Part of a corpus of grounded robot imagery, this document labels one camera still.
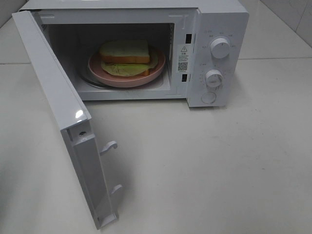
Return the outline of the round white door button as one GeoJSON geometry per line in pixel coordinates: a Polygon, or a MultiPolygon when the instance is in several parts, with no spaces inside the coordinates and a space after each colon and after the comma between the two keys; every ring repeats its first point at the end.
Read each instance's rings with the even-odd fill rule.
{"type": "Polygon", "coordinates": [[[206,92],[202,95],[201,100],[203,103],[212,104],[216,100],[216,94],[214,92],[206,92]]]}

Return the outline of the toast sandwich with lettuce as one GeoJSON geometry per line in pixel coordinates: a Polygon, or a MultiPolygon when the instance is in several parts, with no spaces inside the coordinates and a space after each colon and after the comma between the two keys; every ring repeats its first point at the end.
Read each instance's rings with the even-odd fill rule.
{"type": "Polygon", "coordinates": [[[113,76],[147,76],[158,65],[157,52],[143,39],[108,41],[98,53],[102,69],[113,76]]]}

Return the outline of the pink round plate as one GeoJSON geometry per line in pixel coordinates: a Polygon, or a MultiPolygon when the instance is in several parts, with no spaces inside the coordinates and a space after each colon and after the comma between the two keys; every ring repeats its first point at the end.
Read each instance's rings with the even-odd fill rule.
{"type": "Polygon", "coordinates": [[[105,84],[116,88],[133,88],[141,85],[145,85],[155,79],[157,79],[164,67],[166,58],[162,51],[154,47],[150,47],[152,59],[157,59],[157,64],[154,68],[149,68],[148,75],[144,73],[136,74],[134,76],[115,76],[108,73],[102,68],[101,58],[98,54],[94,54],[89,58],[88,69],[92,76],[101,84],[105,84]]]}

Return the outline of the white microwave door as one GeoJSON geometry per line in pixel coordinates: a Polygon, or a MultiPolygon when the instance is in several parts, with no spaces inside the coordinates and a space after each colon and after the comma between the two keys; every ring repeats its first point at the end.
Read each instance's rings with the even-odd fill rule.
{"type": "Polygon", "coordinates": [[[57,122],[76,171],[95,227],[100,229],[118,219],[116,198],[122,185],[108,189],[102,157],[116,141],[98,148],[91,115],[69,80],[46,39],[39,20],[30,11],[12,14],[20,38],[57,122]]]}

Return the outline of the lower white timer knob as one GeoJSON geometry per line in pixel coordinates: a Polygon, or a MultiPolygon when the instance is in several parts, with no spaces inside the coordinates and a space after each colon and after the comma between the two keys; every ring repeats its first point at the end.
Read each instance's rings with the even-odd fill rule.
{"type": "Polygon", "coordinates": [[[205,83],[207,87],[215,88],[222,84],[222,74],[217,69],[212,69],[206,73],[205,83]]]}

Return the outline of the white microwave oven body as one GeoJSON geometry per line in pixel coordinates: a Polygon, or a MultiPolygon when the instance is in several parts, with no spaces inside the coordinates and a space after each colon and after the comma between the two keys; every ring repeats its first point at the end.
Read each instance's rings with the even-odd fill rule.
{"type": "Polygon", "coordinates": [[[237,0],[29,0],[18,12],[34,13],[53,52],[81,100],[187,100],[190,107],[227,103],[249,13],[237,0]],[[211,54],[211,42],[225,37],[230,53],[211,54]],[[100,89],[81,79],[77,54],[95,53],[117,39],[144,39],[165,55],[169,90],[100,89]],[[206,73],[221,72],[222,84],[207,87],[206,73]],[[214,92],[212,104],[201,97],[214,92]]]}

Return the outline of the upper white power knob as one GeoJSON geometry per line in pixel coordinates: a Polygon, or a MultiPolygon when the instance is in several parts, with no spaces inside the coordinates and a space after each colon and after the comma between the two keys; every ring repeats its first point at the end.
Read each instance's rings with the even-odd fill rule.
{"type": "Polygon", "coordinates": [[[216,38],[211,42],[211,54],[214,58],[222,59],[230,53],[230,46],[230,42],[227,38],[216,38]]]}

